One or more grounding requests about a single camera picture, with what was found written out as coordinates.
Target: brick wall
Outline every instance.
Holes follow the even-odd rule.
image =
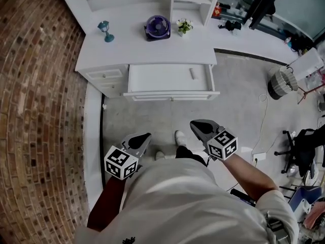
[[[72,243],[85,224],[84,36],[63,0],[0,0],[0,242]]]

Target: white wall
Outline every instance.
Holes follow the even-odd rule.
[[[84,109],[84,178],[91,211],[103,191],[100,163],[102,93],[88,83]]]

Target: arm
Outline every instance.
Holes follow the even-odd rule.
[[[92,209],[87,227],[101,232],[118,215],[126,180],[111,177]]]
[[[271,178],[236,154],[223,161],[223,164],[255,201],[258,201],[264,193],[278,189]]]

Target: white shirt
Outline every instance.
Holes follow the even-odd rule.
[[[77,229],[77,244],[269,243],[267,212],[297,242],[296,218],[279,191],[265,193],[254,208],[219,188],[195,160],[158,160],[130,181],[118,216],[100,233]]]

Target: office chair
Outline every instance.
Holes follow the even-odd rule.
[[[286,196],[286,198],[289,198],[288,203],[293,212],[296,211],[303,200],[306,200],[311,205],[322,195],[321,186],[299,186],[297,189],[280,186],[280,188],[294,192],[291,197]]]
[[[275,156],[289,155],[289,159],[281,173],[287,173],[293,164],[299,167],[299,175],[301,177],[303,177],[308,170],[312,173],[311,164],[315,157],[315,148],[322,145],[325,150],[325,125],[316,130],[303,129],[294,140],[291,139],[289,131],[283,131],[283,134],[288,136],[290,150],[274,152]],[[325,167],[325,158],[323,159],[322,166]]]

